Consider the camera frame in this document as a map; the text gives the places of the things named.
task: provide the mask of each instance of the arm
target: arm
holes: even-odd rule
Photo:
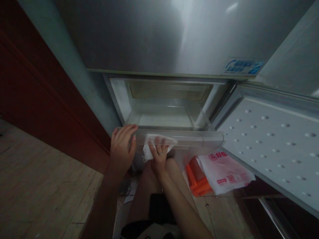
[[[84,238],[112,238],[116,215],[119,186],[131,166],[136,149],[136,125],[127,125],[112,133],[110,163],[92,206],[90,215],[82,231]]]
[[[152,145],[149,147],[154,158],[151,162],[152,170],[163,188],[183,237],[213,238],[201,218],[165,170],[168,146],[157,145],[156,149]]]

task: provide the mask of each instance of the orange basket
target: orange basket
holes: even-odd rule
[[[189,188],[194,196],[199,197],[213,192],[195,156],[186,166],[186,171],[188,174]]]

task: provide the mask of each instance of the refrigerator label sticker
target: refrigerator label sticker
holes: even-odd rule
[[[263,60],[252,60],[242,58],[228,58],[222,75],[248,75],[253,76],[261,70]]]

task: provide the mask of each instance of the plastic bag with red text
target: plastic bag with red text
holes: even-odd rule
[[[252,172],[222,151],[196,159],[215,195],[245,187],[256,180]]]

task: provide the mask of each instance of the white tissue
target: white tissue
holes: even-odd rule
[[[151,144],[155,148],[155,138],[156,137],[159,137],[161,141],[163,139],[169,140],[169,144],[171,144],[171,145],[168,147],[167,152],[171,151],[171,149],[174,147],[174,145],[177,144],[177,140],[170,138],[170,137],[166,137],[166,136],[163,136],[160,134],[146,134],[145,141],[144,141],[144,147],[143,147],[144,161],[145,162],[153,159],[153,155],[152,155],[152,153],[150,151],[150,147],[149,147],[149,141],[151,142]]]

